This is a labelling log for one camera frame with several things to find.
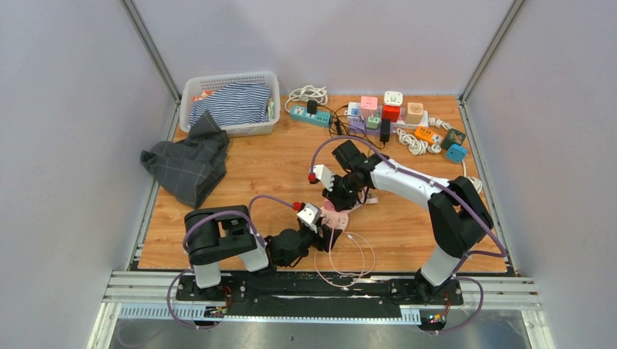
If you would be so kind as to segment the round pink power strip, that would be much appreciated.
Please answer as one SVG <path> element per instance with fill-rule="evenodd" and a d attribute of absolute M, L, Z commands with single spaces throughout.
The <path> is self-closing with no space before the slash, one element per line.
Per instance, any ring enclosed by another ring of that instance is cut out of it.
<path fill-rule="evenodd" d="M 345 231 L 349 225 L 349 210 L 335 211 L 331 205 L 324 205 L 321 210 L 322 224 L 335 230 Z"/>

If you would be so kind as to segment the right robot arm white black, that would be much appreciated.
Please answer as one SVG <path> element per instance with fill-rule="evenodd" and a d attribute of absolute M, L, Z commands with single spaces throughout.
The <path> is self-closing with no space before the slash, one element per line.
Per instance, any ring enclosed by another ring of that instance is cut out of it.
<path fill-rule="evenodd" d="M 458 272 L 464 260 L 484 237 L 495 238 L 494 223 L 471 180 L 432 177 L 407 168 L 379 151 L 368 156 L 355 146 L 355 137 L 339 136 L 333 151 L 344 175 L 332 173 L 311 160 L 308 181 L 321 183 L 322 195 L 335 210 L 351 209 L 365 189 L 393 193 L 429 213 L 436 247 L 416 272 L 412 293 L 434 303 Z"/>

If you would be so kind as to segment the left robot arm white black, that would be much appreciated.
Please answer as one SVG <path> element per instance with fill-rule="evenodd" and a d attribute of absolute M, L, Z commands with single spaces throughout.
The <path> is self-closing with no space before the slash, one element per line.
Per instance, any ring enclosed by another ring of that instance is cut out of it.
<path fill-rule="evenodd" d="M 205 300 L 217 299 L 223 291 L 220 261 L 238 257 L 251 273 L 293 268 L 310 249 L 328 252 L 342 234 L 328 223 L 313 204 L 295 202 L 298 228 L 284 229 L 276 236 L 263 236 L 256 229 L 247 206 L 198 209 L 184 218 L 183 248 L 194 272 L 195 291 Z"/>

